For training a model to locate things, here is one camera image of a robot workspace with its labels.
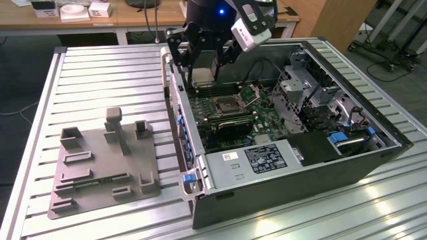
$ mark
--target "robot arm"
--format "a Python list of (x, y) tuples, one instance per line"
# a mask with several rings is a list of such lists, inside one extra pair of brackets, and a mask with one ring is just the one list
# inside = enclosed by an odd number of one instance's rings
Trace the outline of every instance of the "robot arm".
[[(188, 68), (203, 50), (215, 50), (213, 78), (227, 63), (234, 63), (242, 50), (248, 52), (271, 38), (276, 20), (268, 15), (276, 0), (187, 0), (187, 18), (181, 29), (167, 29), (165, 38), (173, 62)], [(188, 41), (187, 50), (179, 51)]]

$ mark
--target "aluminum slotted table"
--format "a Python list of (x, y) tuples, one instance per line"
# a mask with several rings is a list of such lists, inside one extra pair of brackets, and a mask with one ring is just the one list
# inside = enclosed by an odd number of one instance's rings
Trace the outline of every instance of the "aluminum slotted table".
[[(307, 40), (338, 68), (414, 147), (356, 184), (256, 214), (192, 230), (177, 187), (179, 164), (161, 86), (160, 48), (128, 45), (59, 48), (52, 58), (0, 239), (420, 239), (427, 236), (427, 129), (327, 41)], [(105, 108), (121, 124), (153, 128), (161, 194), (49, 220), (47, 210), (60, 130), (101, 128)]]

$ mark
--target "white box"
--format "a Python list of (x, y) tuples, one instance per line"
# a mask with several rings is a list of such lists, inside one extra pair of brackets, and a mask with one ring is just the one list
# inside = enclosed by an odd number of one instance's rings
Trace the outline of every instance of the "white box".
[(40, 9), (40, 10), (35, 9), (33, 11), (35, 11), (35, 14), (37, 15), (37, 18), (51, 18), (51, 17), (60, 16), (59, 7), (53, 9)]
[(354, 40), (358, 40), (359, 42), (364, 43), (372, 30), (374, 30), (374, 28), (370, 25), (367, 25), (366, 23), (363, 23), (359, 28), (358, 33), (355, 34)]
[(60, 21), (63, 23), (89, 21), (88, 9), (77, 4), (68, 4), (60, 8)]
[(109, 18), (109, 15), (112, 14), (109, 3), (92, 2), (91, 6), (88, 7), (88, 14), (91, 15), (91, 17)]

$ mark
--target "motherboard chip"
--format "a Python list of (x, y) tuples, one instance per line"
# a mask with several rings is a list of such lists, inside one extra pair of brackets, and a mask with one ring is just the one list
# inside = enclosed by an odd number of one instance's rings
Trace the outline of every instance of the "motherboard chip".
[(234, 112), (240, 110), (239, 103), (234, 97), (224, 97), (217, 99), (217, 106), (223, 113)]
[(219, 115), (227, 115), (232, 113), (244, 112), (244, 108), (240, 106), (235, 96), (223, 96), (213, 98), (216, 113)]

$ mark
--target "gray floor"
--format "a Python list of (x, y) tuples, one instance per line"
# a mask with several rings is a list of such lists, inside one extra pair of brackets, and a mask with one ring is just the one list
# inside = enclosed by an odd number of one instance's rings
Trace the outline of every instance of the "gray floor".
[[(370, 14), (368, 22), (374, 25), (378, 24), (386, 11), (386, 8), (375, 9)], [(390, 23), (386, 25), (386, 32), (400, 16), (398, 12), (394, 14)], [(404, 42), (404, 38), (415, 28), (416, 22), (410, 22), (407, 26), (396, 39), (398, 44)], [(145, 39), (137, 41), (140, 36), (133, 35), (132, 38), (136, 43), (145, 41)], [(411, 47), (416, 49), (426, 39), (427, 30), (424, 28)], [(39, 100), (53, 48), (60, 46), (61, 42), (56, 36), (9, 37), (7, 43), (0, 46), (0, 112), (13, 112)], [(382, 61), (380, 57), (363, 49), (347, 52), (346, 56), (364, 71), (368, 65)], [(427, 66), (427, 56), (422, 55), (420, 58), (423, 59), (423, 65)], [(407, 72), (399, 69), (390, 73), (375, 66), (371, 73), (380, 79), (391, 80)], [(427, 110), (424, 107), (424, 101), (427, 100), (426, 67), (419, 66), (411, 74), (395, 82), (375, 82), (418, 120), (427, 125)], [(24, 112), (29, 120), (33, 119), (35, 112), (36, 107)], [(0, 220), (12, 190), (11, 186), (4, 185), (12, 184), (15, 181), (29, 130), (31, 125), (19, 115), (0, 116)]]

